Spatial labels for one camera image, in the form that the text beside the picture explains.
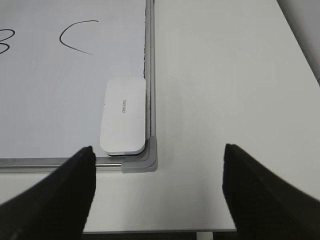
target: whiteboard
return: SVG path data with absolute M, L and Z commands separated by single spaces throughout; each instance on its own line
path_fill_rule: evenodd
M 145 7 L 145 0 L 0 2 L 0 158 L 65 158 L 89 145 L 107 156 L 106 85 L 143 77 Z

